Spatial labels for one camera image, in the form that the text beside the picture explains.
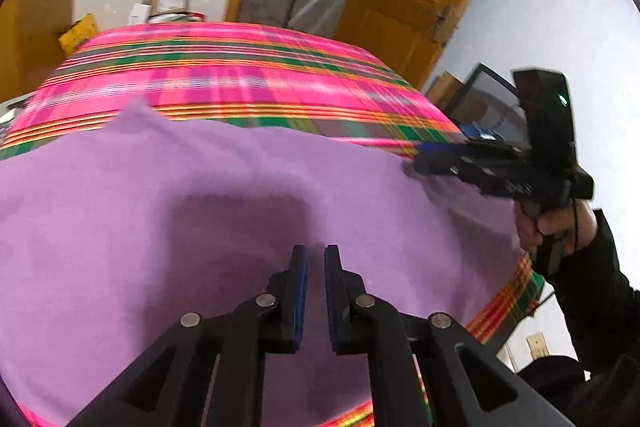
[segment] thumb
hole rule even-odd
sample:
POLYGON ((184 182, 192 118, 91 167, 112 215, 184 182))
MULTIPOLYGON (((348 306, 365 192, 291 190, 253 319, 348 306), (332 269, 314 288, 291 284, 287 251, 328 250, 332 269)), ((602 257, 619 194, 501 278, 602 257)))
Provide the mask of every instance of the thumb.
POLYGON ((542 235, 553 235, 574 227, 574 211, 572 208, 558 208, 540 216, 538 230, 542 235))

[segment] power outlet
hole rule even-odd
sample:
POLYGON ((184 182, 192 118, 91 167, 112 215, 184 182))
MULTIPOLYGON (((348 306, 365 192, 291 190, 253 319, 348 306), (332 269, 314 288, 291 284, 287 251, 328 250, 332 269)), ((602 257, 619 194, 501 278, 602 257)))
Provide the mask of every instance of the power outlet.
POLYGON ((546 347, 545 335, 541 331, 529 335, 527 337, 527 344, 529 344, 529 350, 531 351, 531 358, 533 360, 541 359, 542 357, 549 356, 549 350, 546 347))

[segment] lavender fabric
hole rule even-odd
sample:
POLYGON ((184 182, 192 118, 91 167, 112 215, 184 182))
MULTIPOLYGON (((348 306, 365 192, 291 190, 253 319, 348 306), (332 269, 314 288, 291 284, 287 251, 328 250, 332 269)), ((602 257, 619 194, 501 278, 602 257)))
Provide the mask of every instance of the lavender fabric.
POLYGON ((266 360, 263 425, 370 398, 330 349, 322 249, 402 312, 465 324, 520 258, 511 204, 406 160, 283 128, 170 122, 136 100, 101 130, 0 162, 0 374, 65 425, 184 312, 231 311, 310 248, 302 350, 266 360))

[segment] plaid tablecloth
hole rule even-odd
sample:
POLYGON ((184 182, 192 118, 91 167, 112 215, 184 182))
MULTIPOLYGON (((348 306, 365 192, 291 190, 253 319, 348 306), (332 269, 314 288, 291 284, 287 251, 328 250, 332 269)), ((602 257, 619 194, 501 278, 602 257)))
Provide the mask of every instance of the plaid tablecloth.
MULTIPOLYGON (((178 23, 105 32, 42 84, 0 148, 0 159, 58 136, 101 127, 132 96, 172 120, 281 126, 411 157, 460 131, 368 52, 265 26, 178 23)), ((467 328, 497 351, 543 285, 527 257, 467 328)), ((367 403, 327 426, 372 425, 367 403)))

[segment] silver rivet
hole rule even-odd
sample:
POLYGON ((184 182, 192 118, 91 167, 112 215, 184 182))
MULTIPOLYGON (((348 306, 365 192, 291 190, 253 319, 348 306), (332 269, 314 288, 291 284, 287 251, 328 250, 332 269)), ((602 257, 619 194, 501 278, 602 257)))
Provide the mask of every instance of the silver rivet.
POLYGON ((185 328, 193 328, 200 323, 200 316, 197 313, 189 312, 180 317, 180 324, 185 328))
POLYGON ((436 328, 446 330, 451 325, 451 317, 446 313, 436 313, 431 317, 431 324, 436 326, 436 328))
POLYGON ((361 308, 371 308, 376 303, 376 298, 373 295, 363 293, 356 297, 356 304, 361 308))
POLYGON ((258 304, 260 308, 268 308, 276 303, 276 298, 270 293, 263 293, 255 298, 255 303, 258 304))

